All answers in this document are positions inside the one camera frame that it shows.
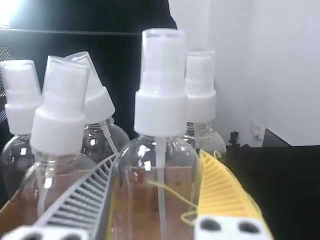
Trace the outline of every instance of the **white wall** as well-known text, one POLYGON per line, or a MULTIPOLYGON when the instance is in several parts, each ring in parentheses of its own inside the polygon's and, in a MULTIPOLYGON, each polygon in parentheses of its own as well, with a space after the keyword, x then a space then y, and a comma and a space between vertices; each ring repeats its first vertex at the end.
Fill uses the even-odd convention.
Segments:
POLYGON ((213 125, 226 142, 238 131, 242 145, 261 146, 250 133, 256 120, 291 145, 320 144, 320 1, 198 0, 198 8, 171 1, 185 6, 171 9, 178 27, 208 39, 188 38, 189 45, 216 50, 213 125))

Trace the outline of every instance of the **white spray nozzle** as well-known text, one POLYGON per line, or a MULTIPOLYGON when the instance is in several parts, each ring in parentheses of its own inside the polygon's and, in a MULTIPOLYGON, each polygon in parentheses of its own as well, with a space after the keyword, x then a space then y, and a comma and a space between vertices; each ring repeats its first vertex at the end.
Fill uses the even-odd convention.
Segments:
POLYGON ((0 63, 6 95, 5 110, 12 134, 30 134, 35 110, 42 102, 35 63, 11 60, 0 63))
POLYGON ((216 117, 216 91, 214 89, 214 51, 190 51, 186 55, 185 92, 187 121, 208 122, 216 117))
POLYGON ((66 56, 65 59, 76 61, 90 67, 89 80, 85 93, 84 113, 87 124, 96 124, 110 118, 116 111, 108 90, 97 74, 93 61, 87 51, 66 56))
POLYGON ((80 152, 89 71, 86 65, 48 56, 43 103, 35 111, 30 139, 35 150, 56 156, 80 152))
POLYGON ((185 35, 176 29, 142 32, 140 89, 135 94, 134 129, 154 137, 186 132, 185 35))

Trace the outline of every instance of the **hole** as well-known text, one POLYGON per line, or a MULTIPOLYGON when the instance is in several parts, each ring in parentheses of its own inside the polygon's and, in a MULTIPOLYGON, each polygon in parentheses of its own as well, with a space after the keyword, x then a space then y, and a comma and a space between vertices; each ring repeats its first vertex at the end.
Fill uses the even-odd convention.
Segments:
POLYGON ((239 224, 239 230, 243 233, 258 234, 259 229, 250 222, 242 222, 239 224))
POLYGON ((41 240, 42 235, 40 233, 31 233, 27 235, 23 240, 41 240))
POLYGON ((203 230, 207 230, 207 231, 220 231, 221 230, 220 224, 212 219, 202 220, 202 222, 200 224, 200 228, 203 230))
POLYGON ((65 236, 62 240, 81 240, 81 237, 75 234, 65 236))

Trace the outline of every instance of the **transparent cap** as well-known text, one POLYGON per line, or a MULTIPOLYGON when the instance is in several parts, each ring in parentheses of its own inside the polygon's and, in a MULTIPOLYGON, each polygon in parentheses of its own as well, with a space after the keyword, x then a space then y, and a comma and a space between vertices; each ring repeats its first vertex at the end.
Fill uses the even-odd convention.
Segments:
POLYGON ((43 104, 61 111, 82 111, 90 67, 62 57, 48 56, 43 104))
POLYGON ((0 71, 8 104, 29 105, 40 101, 41 92, 32 60, 0 62, 0 71))
POLYGON ((142 32, 140 89, 176 93, 184 87, 185 35, 169 28, 142 32))
POLYGON ((198 89, 201 93, 214 90, 213 50, 195 50, 186 55, 185 88, 188 91, 198 89))
POLYGON ((96 96, 101 90, 103 91, 103 85, 97 74, 94 63, 91 60, 90 54, 87 51, 77 52, 66 56, 64 59, 76 61, 77 63, 90 67, 89 80, 85 92, 86 99, 96 96))

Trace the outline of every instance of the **clear plastic bottle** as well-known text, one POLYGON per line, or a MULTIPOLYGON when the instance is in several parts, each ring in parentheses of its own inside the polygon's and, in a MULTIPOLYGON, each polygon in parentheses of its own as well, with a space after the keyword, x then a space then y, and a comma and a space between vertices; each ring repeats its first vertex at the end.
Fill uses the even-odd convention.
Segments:
POLYGON ((80 154, 89 70, 83 64, 48 56, 43 103, 35 111, 30 139, 35 164, 11 199, 20 219, 18 225, 34 224, 65 190, 96 165, 80 154))
POLYGON ((66 56, 65 59, 90 67, 83 108, 86 126, 82 153, 98 164, 120 151, 130 139, 121 127, 114 124, 112 115, 115 113, 115 106, 107 88, 100 81, 89 53, 77 52, 66 56))
POLYGON ((214 51, 190 51, 186 56, 187 132, 183 138, 197 151, 205 150, 220 161, 227 152, 221 136, 212 129, 216 118, 214 51))
POLYGON ((9 199, 16 193, 35 160, 30 134, 35 110, 42 102, 35 64, 31 60, 0 63, 7 103, 4 106, 9 131, 14 137, 4 146, 0 167, 9 199))
POLYGON ((193 228, 181 221, 181 215, 194 209, 177 197, 196 204, 199 194, 194 184, 198 155, 176 137, 187 127, 184 34, 145 30, 141 58, 134 114, 134 130, 140 136, 115 159, 112 238, 192 239, 193 228))
POLYGON ((199 147, 196 147, 194 123, 187 123, 186 134, 183 136, 184 140, 194 149, 202 149, 223 162, 227 153, 226 144, 219 133, 212 128, 211 122, 200 123, 199 131, 199 147))
POLYGON ((107 157, 119 152, 130 140, 127 133, 114 124, 115 120, 110 117, 105 123, 110 132, 113 146, 111 146, 104 134, 102 124, 87 124, 84 128, 82 153, 94 160, 101 162, 107 157))

